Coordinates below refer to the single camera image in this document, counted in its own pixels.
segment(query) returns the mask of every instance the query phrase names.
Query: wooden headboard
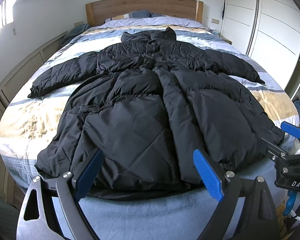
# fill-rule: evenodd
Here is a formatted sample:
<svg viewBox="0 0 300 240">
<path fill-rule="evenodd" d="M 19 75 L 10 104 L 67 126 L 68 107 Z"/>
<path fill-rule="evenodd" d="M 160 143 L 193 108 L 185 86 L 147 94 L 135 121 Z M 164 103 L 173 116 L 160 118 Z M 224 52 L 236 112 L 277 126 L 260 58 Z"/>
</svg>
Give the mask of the wooden headboard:
<svg viewBox="0 0 300 240">
<path fill-rule="evenodd" d="M 202 22 L 203 2 L 197 0 L 100 0 L 86 4 L 87 20 L 91 26 L 133 11 L 149 10 L 179 18 Z"/>
</svg>

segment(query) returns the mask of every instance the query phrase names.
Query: bed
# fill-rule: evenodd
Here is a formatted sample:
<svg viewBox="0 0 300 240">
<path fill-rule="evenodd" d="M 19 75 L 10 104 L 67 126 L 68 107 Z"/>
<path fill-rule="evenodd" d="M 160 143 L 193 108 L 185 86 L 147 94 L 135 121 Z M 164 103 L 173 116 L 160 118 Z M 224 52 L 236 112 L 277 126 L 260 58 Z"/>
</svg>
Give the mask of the bed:
<svg viewBox="0 0 300 240">
<path fill-rule="evenodd" d="M 107 18 L 146 9 L 169 15 L 149 18 Z M 9 104 L 0 122 L 0 154 L 14 180 L 24 190 L 38 175 L 34 164 L 37 155 L 45 149 L 56 134 L 58 122 L 71 93 L 80 85 L 72 84 L 57 89 L 41 98 L 28 98 L 32 82 L 54 65 L 85 52 L 100 51 L 120 42 L 123 32 L 172 28 L 177 40 L 189 42 L 200 49 L 215 49 L 236 55 L 250 63 L 265 85 L 243 78 L 232 78 L 243 84 L 263 106 L 269 118 L 280 127 L 287 121 L 299 125 L 297 110 L 288 95 L 256 62 L 241 54 L 218 36 L 207 32 L 202 21 L 203 3 L 196 0 L 102 0 L 86 5 L 88 23 L 93 26 L 74 38 L 55 53 L 22 87 Z M 293 147 L 294 138 L 286 135 L 281 145 L 286 151 Z M 262 159 L 240 171 L 239 175 L 254 179 L 262 175 L 268 182 L 275 206 L 284 200 L 286 191 L 274 186 L 274 165 Z M 54 205 L 61 228 L 72 239 L 57 199 Z M 101 239 L 196 239 L 211 217 L 217 202 L 205 188 L 184 194 L 140 201 L 110 201 L 94 197 L 80 200 L 88 221 Z M 234 232 L 243 199 L 240 199 L 225 239 Z"/>
</svg>

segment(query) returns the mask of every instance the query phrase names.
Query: black puffer jacket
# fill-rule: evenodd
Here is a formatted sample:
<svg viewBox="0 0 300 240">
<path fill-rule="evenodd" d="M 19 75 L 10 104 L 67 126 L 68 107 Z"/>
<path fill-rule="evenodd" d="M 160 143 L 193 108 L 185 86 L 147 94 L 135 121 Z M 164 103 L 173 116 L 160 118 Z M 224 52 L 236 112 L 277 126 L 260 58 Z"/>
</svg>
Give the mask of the black puffer jacket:
<svg viewBox="0 0 300 240">
<path fill-rule="evenodd" d="M 259 137 L 283 140 L 252 94 L 227 76 L 263 82 L 244 60 L 176 41 L 170 28 L 124 33 L 121 40 L 34 81 L 29 97 L 84 80 L 38 155 L 42 176 L 57 177 L 101 149 L 105 160 L 90 194 L 167 196 L 201 185 L 192 158 L 199 147 L 225 170 L 236 170 L 261 157 Z"/>
</svg>

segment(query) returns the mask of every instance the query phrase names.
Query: metal screw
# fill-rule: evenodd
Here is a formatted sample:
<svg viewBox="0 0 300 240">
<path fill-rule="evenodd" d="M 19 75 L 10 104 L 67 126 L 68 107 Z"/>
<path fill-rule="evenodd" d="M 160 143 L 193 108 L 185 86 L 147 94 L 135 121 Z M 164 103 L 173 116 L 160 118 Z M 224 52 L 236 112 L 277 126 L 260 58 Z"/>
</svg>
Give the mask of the metal screw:
<svg viewBox="0 0 300 240">
<path fill-rule="evenodd" d="M 258 177 L 257 177 L 257 181 L 259 181 L 259 182 L 264 182 L 264 181 L 265 181 L 265 178 L 262 177 L 262 176 L 258 176 Z"/>
<path fill-rule="evenodd" d="M 226 175 L 228 178 L 233 178 L 234 177 L 234 172 L 233 171 L 227 171 Z"/>
<path fill-rule="evenodd" d="M 63 175 L 62 175 L 65 179 L 66 178 L 69 178 L 71 176 L 71 172 L 70 171 L 67 171 L 65 172 Z"/>
<path fill-rule="evenodd" d="M 32 179 L 33 182 L 38 182 L 39 180 L 40 180 L 40 176 L 35 176 L 35 177 Z"/>
</svg>

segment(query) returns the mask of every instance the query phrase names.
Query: sliding wardrobe door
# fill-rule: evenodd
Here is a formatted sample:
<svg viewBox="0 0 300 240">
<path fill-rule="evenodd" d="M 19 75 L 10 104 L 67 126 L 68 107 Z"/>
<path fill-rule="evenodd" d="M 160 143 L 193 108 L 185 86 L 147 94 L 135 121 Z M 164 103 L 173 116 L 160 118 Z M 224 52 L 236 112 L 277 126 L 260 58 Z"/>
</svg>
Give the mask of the sliding wardrobe door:
<svg viewBox="0 0 300 240">
<path fill-rule="evenodd" d="M 260 0 L 249 56 L 283 88 L 300 55 L 300 11 L 292 0 Z"/>
<path fill-rule="evenodd" d="M 226 0 L 221 35 L 246 54 L 252 40 L 258 0 Z"/>
</svg>

